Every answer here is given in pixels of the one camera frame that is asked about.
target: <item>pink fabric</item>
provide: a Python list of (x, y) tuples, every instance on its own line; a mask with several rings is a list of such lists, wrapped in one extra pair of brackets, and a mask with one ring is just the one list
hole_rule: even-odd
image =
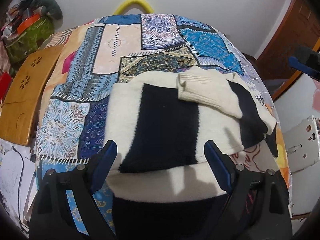
[[(92, 20), (92, 21), (90, 21), (90, 22), (87, 22), (86, 24), (89, 24), (89, 23), (92, 23), (92, 22), (94, 22), (94, 20)], [(86, 25), (86, 24), (84, 24), (84, 25)]]
[(313, 79), (314, 84), (316, 85), (316, 90), (313, 93), (313, 102), (312, 108), (318, 112), (320, 112), (320, 82)]
[(0, 73), (7, 72), (9, 73), (10, 70), (10, 61), (7, 54), (7, 51), (4, 47), (4, 44), (2, 41), (0, 41)]
[(73, 52), (73, 53), (71, 53), (68, 57), (66, 57), (66, 59), (65, 59), (64, 62), (63, 62), (63, 67), (62, 67), (61, 74), (64, 74), (64, 73), (66, 73), (66, 72), (69, 71), (71, 61), (72, 61), (73, 58), (75, 57), (75, 54), (76, 54), (76, 51)]

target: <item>bed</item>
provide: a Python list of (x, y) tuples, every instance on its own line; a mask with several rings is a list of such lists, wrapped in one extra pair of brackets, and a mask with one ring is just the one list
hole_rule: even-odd
[[(291, 174), (271, 96), (250, 62), (223, 33), (177, 15), (113, 15), (57, 33), (44, 46), (63, 43), (41, 100), (35, 147), (38, 182), (49, 168), (68, 171), (87, 163), (103, 147), (114, 83), (129, 82), (150, 70), (179, 73), (198, 65), (221, 73), (238, 73), (277, 119), (277, 158), (266, 160), (258, 144), (231, 155), (231, 159), (261, 172), (275, 162), (291, 191)], [(77, 229), (86, 233), (72, 191), (67, 196)], [(114, 230), (112, 192), (107, 184), (94, 199)]]

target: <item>paper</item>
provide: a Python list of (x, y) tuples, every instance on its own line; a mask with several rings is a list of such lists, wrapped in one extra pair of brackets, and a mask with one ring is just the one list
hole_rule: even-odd
[[(35, 173), (36, 165), (24, 158), (23, 175), (20, 185), (20, 220), (23, 221), (24, 215), (27, 212), (26, 202), (28, 195), (31, 194), (33, 184), (33, 178)], [(18, 190), (19, 181), (22, 171), (22, 159), (21, 156), (11, 150), (8, 151), (3, 159), (0, 166), (0, 191), (6, 200), (11, 204), (16, 214), (19, 214), (18, 210)]]
[(28, 204), (26, 204), (26, 214), (25, 214), (25, 220), (27, 221), (30, 221), (30, 218), (31, 218), (31, 213), (32, 213), (32, 208), (33, 208), (33, 204), (34, 204), (34, 199), (36, 197), (36, 194), (38, 192), (38, 188), (37, 188), (37, 182), (36, 182), (36, 177), (34, 176), (33, 177), (33, 182), (32, 182), (32, 186), (31, 186), (31, 189), (30, 189), (30, 194), (28, 196)]
[(30, 160), (32, 154), (30, 147), (14, 144), (0, 138), (0, 153), (5, 154), (6, 152), (12, 150), (12, 147), (14, 147), (18, 152), (20, 152), (22, 156)]

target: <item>wooden board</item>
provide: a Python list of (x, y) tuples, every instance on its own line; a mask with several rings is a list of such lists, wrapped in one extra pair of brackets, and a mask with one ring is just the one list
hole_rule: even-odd
[(63, 45), (30, 54), (15, 76), (0, 116), (0, 138), (28, 145), (38, 101)]

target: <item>blue gripper pad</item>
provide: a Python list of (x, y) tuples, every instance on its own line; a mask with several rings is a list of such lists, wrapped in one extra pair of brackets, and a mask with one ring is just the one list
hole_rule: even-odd
[(116, 159), (117, 144), (114, 141), (108, 141), (101, 149), (100, 153), (103, 154), (103, 157), (92, 174), (92, 182), (90, 187), (90, 191), (92, 193), (95, 193), (97, 190), (102, 188), (111, 166)]
[(204, 156), (220, 188), (230, 194), (235, 177), (233, 161), (228, 155), (224, 155), (212, 140), (204, 144)]

